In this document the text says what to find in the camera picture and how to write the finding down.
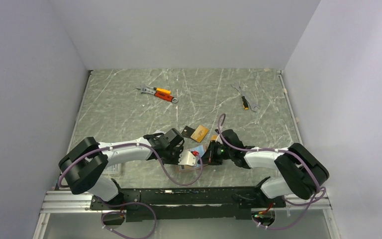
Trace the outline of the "brown leather card holder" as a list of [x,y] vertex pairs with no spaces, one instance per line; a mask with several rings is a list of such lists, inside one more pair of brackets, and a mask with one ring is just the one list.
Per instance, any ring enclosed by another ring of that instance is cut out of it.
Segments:
[[179,172],[198,170],[201,167],[202,163],[200,163],[198,157],[193,152],[197,152],[202,157],[206,152],[206,147],[200,144],[194,148],[184,150],[180,154],[179,164],[177,165]]

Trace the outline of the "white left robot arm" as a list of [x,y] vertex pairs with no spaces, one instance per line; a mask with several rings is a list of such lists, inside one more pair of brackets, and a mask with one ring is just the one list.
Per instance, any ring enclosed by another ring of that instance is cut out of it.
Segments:
[[104,177],[103,171],[136,160],[156,159],[162,165],[178,164],[184,142],[175,128],[117,143],[97,142],[94,137],[86,137],[58,163],[61,170],[58,186],[70,189],[74,195],[91,193],[103,199],[110,209],[117,209],[123,202],[120,186],[115,180]]

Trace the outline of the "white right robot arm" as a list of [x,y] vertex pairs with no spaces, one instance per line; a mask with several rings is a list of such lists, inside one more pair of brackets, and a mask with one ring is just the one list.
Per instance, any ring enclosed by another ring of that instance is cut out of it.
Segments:
[[202,156],[203,163],[208,165],[221,165],[224,160],[244,169],[279,171],[279,176],[267,177],[255,187],[254,200],[261,207],[289,194],[307,200],[330,177],[326,167],[300,143],[279,149],[244,145],[231,129],[212,140]]

